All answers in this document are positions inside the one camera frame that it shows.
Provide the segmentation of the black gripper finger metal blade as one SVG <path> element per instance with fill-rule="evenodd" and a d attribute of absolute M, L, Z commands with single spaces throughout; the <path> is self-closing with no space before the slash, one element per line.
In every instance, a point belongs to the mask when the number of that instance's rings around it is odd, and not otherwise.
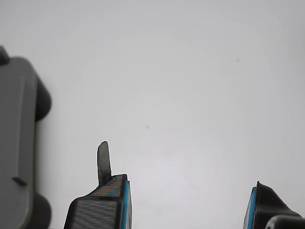
<path fill-rule="evenodd" d="M 126 174 L 112 175 L 109 146 L 97 150 L 98 186 L 69 206 L 65 229 L 131 229 L 132 198 Z"/>

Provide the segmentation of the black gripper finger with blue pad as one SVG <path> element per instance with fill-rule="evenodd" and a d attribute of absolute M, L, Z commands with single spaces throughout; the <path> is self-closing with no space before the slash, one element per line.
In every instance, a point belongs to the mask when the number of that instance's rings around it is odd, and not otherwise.
<path fill-rule="evenodd" d="M 276 192 L 260 182 L 253 187 L 244 229 L 301 229 L 302 216 L 292 211 Z"/>

